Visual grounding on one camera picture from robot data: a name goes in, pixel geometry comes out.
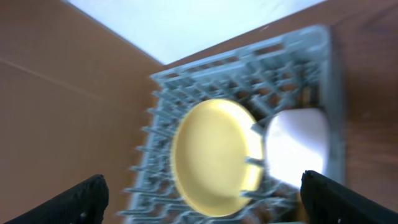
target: plate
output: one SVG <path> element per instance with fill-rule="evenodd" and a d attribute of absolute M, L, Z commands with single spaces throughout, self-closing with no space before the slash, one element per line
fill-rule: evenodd
<path fill-rule="evenodd" d="M 196 105 L 180 123 L 172 141 L 172 172 L 177 190 L 197 212 L 222 217 L 250 201 L 240 191 L 256 190 L 262 169 L 244 161 L 264 158 L 254 123 L 243 106 L 224 99 Z"/>

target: plastic dish rack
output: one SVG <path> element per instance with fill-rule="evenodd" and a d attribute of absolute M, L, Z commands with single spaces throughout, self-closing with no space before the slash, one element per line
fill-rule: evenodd
<path fill-rule="evenodd" d="M 295 207 L 297 192 L 268 177 L 260 188 L 242 192 L 252 201 L 228 217 L 212 218 L 193 211 L 178 195 L 170 172 L 170 145 L 178 122 L 197 103 L 227 98 L 245 106 L 262 131 L 270 118 L 287 108 L 312 105 L 323 109 L 331 128 L 331 154 L 326 175 L 343 184 L 344 108 L 341 77 L 326 27 L 311 26 L 229 52 L 204 58 L 151 76 L 162 88 L 153 94 L 157 107 L 128 210 L 126 223 L 262 223 L 279 222 Z"/>

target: brown table surface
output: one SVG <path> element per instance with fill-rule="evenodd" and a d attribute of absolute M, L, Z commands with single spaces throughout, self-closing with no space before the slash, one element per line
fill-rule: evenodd
<path fill-rule="evenodd" d="M 343 62 L 346 186 L 398 212 L 397 0 L 328 0 L 166 68 L 312 24 L 330 27 Z"/>

